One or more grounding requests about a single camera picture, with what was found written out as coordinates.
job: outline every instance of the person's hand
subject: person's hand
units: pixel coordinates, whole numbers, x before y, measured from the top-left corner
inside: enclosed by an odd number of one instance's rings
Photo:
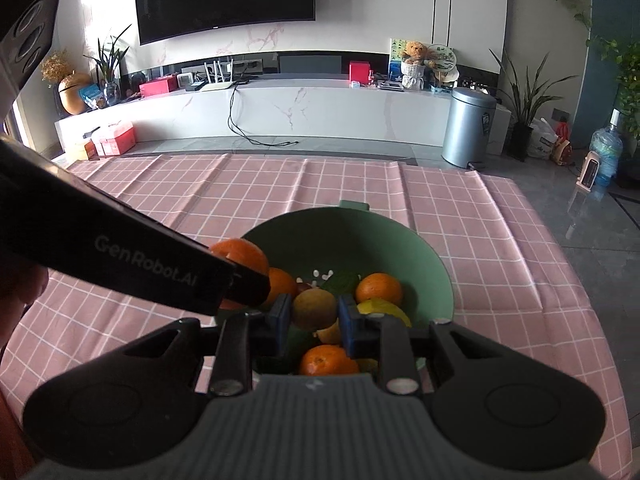
[[[49,272],[0,246],[0,348],[11,337],[24,311],[47,288]]]

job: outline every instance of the small heater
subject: small heater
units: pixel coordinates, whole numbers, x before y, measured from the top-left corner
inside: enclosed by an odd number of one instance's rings
[[[582,171],[580,172],[580,176],[578,177],[576,184],[587,191],[591,191],[591,187],[593,187],[593,183],[596,180],[596,175],[598,174],[599,169],[600,157],[596,152],[589,152],[584,159]]]

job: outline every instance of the orange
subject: orange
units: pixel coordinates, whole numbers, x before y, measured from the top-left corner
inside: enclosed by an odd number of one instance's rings
[[[271,306],[279,294],[290,294],[292,298],[298,295],[298,284],[288,272],[276,267],[269,269],[269,284],[271,291],[264,306]]]
[[[320,345],[302,356],[300,375],[346,375],[360,372],[358,363],[349,359],[344,351],[336,345]]]
[[[364,278],[356,288],[356,303],[380,298],[400,306],[402,303],[402,285],[393,276],[376,272]]]
[[[209,251],[261,274],[269,273],[269,261],[261,248],[244,238],[229,238],[212,245]]]

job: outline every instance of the round brown vase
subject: round brown vase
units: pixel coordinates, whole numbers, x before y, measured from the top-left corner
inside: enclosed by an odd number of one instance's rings
[[[78,90],[89,86],[91,83],[91,76],[83,72],[73,72],[60,82],[58,86],[60,101],[67,112],[72,115],[78,115],[86,110],[86,105],[78,94]]]

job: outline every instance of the blue wall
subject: blue wall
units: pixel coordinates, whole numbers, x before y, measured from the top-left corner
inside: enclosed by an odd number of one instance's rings
[[[640,37],[640,0],[592,0],[592,5],[592,37],[597,34],[622,44]],[[591,47],[571,139],[576,148],[587,146],[593,132],[609,122],[618,92],[617,75],[616,64],[602,61],[600,51]]]

